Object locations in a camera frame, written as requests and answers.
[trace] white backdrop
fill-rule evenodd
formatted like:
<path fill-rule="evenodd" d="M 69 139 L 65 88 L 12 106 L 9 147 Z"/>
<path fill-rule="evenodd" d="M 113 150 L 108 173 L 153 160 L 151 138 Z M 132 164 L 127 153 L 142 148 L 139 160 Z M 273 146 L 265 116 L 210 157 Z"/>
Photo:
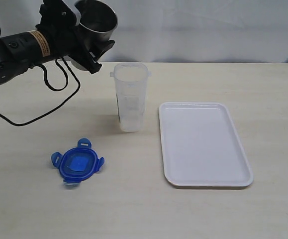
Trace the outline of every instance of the white backdrop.
<path fill-rule="evenodd" d="M 104 2 L 119 17 L 104 61 L 288 62 L 288 0 Z M 32 30 L 41 3 L 0 0 L 2 34 Z"/>

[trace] white plastic tray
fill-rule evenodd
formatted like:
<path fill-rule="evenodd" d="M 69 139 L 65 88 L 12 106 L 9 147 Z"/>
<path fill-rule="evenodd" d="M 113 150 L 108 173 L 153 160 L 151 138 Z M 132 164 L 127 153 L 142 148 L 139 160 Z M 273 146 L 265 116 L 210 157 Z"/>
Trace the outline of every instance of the white plastic tray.
<path fill-rule="evenodd" d="M 228 109 L 219 103 L 159 107 L 164 172 L 181 187 L 247 187 L 253 173 Z"/>

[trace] blue lid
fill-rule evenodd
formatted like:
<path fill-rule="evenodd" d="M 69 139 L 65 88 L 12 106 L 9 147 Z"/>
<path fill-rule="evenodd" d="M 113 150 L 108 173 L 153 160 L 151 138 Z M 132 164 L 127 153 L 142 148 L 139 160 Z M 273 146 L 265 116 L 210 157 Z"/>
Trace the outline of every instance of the blue lid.
<path fill-rule="evenodd" d="M 64 155 L 59 152 L 51 156 L 54 167 L 58 168 L 64 182 L 68 184 L 79 184 L 99 172 L 104 164 L 104 158 L 98 158 L 92 150 L 91 142 L 82 138 L 77 148 L 72 148 Z"/>

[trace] white wall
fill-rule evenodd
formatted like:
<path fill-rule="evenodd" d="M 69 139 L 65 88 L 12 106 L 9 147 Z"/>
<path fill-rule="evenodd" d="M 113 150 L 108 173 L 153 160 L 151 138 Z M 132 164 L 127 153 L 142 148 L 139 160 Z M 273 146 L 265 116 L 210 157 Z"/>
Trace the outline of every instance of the white wall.
<path fill-rule="evenodd" d="M 288 62 L 288 0 L 104 0 L 117 44 L 102 60 Z M 42 0 L 0 0 L 3 35 L 28 31 Z"/>

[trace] transparent container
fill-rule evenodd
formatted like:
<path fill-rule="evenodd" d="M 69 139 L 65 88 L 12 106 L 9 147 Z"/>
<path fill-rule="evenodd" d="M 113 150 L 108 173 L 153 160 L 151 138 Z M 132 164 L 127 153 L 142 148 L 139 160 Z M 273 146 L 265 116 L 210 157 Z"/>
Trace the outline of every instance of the transparent container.
<path fill-rule="evenodd" d="M 124 62 L 110 73 L 115 79 L 120 128 L 138 132 L 143 128 L 147 81 L 150 72 L 142 63 Z"/>

